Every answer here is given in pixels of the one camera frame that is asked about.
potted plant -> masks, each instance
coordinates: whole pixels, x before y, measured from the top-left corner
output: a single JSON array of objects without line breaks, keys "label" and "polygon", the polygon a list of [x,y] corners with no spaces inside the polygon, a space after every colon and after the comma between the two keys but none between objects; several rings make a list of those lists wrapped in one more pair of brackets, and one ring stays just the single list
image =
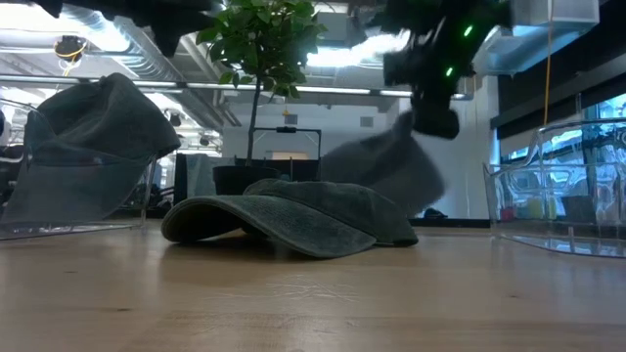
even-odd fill
[{"label": "potted plant", "polygon": [[213,169],[218,194],[242,194],[247,186],[277,178],[278,170],[252,167],[254,126],[261,90],[299,98],[296,83],[306,78],[307,55],[317,53],[318,35],[326,31],[317,23],[313,4],[305,0],[232,0],[215,24],[198,34],[197,44],[210,43],[209,56],[231,70],[220,84],[254,84],[250,125],[247,131],[246,166]]}]

clear plastic bin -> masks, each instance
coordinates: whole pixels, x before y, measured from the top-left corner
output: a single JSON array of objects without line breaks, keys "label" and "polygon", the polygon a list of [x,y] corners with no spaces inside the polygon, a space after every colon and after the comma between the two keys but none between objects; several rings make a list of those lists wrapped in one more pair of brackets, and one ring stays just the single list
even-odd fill
[{"label": "clear plastic bin", "polygon": [[539,129],[524,162],[485,166],[492,228],[548,250],[626,257],[626,118]]},{"label": "clear plastic bin", "polygon": [[[23,109],[24,113],[37,113]],[[154,157],[146,166],[145,160],[124,159],[88,149],[61,149],[58,154],[54,153],[55,149],[47,149],[45,163],[38,163],[37,153],[23,147],[23,130],[23,126],[14,124],[8,146],[0,147],[0,241],[145,225],[155,179]],[[46,133],[45,129],[27,128],[25,132]],[[115,180],[118,171],[133,177]],[[89,182],[105,184],[101,198],[85,196],[88,192],[93,196],[94,190],[99,189],[90,187],[93,184]],[[117,186],[122,191],[112,192]]]}]

plant stem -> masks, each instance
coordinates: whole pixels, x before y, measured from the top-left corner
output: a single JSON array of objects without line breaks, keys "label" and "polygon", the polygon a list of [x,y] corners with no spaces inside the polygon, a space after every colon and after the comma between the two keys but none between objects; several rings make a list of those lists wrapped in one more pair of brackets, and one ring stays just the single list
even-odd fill
[{"label": "plant stem", "polygon": [[254,126],[256,125],[256,106],[261,95],[261,76],[256,76],[256,89],[254,90],[254,100],[252,101],[252,116],[250,117],[250,127],[247,130],[247,156],[246,166],[252,166],[252,150],[254,148]]}]

desk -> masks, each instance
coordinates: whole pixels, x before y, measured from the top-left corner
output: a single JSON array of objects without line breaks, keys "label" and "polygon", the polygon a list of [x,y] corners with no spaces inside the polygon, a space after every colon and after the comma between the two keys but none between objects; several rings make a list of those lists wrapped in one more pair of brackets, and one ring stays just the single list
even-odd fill
[{"label": "desk", "polygon": [[328,261],[158,223],[0,242],[0,350],[626,350],[625,261],[454,231]]}]

small tree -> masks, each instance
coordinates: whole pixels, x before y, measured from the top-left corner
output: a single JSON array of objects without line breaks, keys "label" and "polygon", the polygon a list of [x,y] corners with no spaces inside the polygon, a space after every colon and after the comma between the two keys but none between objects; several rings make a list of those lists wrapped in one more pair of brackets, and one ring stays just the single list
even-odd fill
[{"label": "small tree", "polygon": [[209,56],[234,71],[220,84],[255,81],[246,166],[252,163],[253,132],[261,89],[283,97],[299,98],[293,84],[304,83],[300,72],[307,55],[317,53],[318,35],[327,29],[317,24],[313,4],[305,0],[232,0],[217,15],[215,25],[198,34],[197,44],[210,42]]}]

